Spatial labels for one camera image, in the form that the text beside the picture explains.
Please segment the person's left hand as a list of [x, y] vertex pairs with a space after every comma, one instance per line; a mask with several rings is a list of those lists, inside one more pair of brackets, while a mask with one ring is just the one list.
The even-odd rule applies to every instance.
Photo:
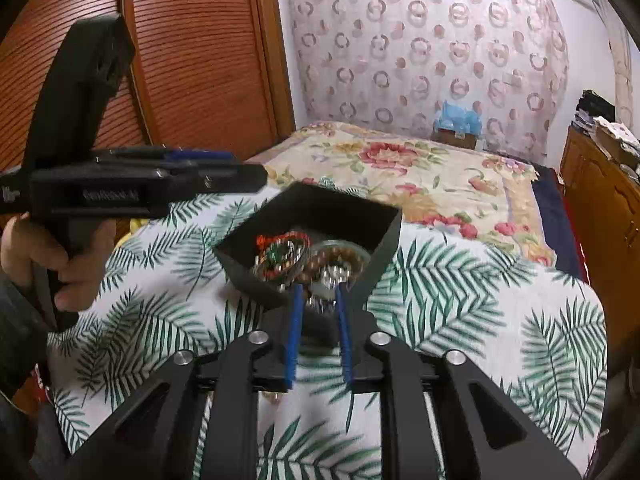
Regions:
[[11, 218], [3, 231], [1, 269], [22, 292], [32, 289], [35, 266], [54, 271], [63, 284], [54, 295], [55, 307], [65, 312], [87, 310], [98, 294], [115, 235], [116, 222], [103, 221], [93, 233], [89, 247], [70, 258], [45, 229], [23, 214]]

